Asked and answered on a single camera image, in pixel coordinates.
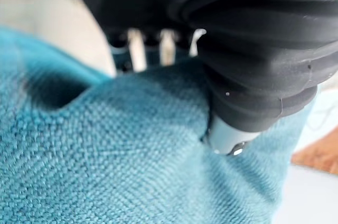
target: blue textured cloth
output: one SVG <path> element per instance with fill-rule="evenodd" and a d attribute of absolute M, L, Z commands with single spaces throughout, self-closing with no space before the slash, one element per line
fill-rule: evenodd
<path fill-rule="evenodd" d="M 109 79 L 6 29 L 0 58 L 0 223 L 271 222 L 308 109 L 220 156 L 196 60 Z"/>

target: metal prong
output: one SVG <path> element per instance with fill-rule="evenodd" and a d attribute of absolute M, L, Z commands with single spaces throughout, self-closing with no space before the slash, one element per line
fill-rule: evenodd
<path fill-rule="evenodd" d="M 239 155 L 259 134 L 237 130 L 213 115 L 206 141 L 216 154 Z"/>

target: teal fabric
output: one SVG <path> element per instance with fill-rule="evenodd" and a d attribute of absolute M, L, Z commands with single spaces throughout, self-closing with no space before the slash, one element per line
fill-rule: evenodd
<path fill-rule="evenodd" d="M 308 108 L 221 156 L 197 60 L 109 79 L 7 29 L 0 58 L 0 223 L 271 222 Z"/>

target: wooden surface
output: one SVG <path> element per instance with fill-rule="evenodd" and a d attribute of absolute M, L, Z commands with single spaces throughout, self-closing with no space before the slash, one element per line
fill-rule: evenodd
<path fill-rule="evenodd" d="M 324 138 L 295 153 L 292 163 L 338 174 L 338 127 Z"/>

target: woven fabric texture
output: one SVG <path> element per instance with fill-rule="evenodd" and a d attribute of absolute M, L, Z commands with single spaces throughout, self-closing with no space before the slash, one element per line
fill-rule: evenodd
<path fill-rule="evenodd" d="M 0 223 L 271 222 L 308 108 L 221 156 L 197 60 L 109 79 L 7 29 L 0 59 Z"/>

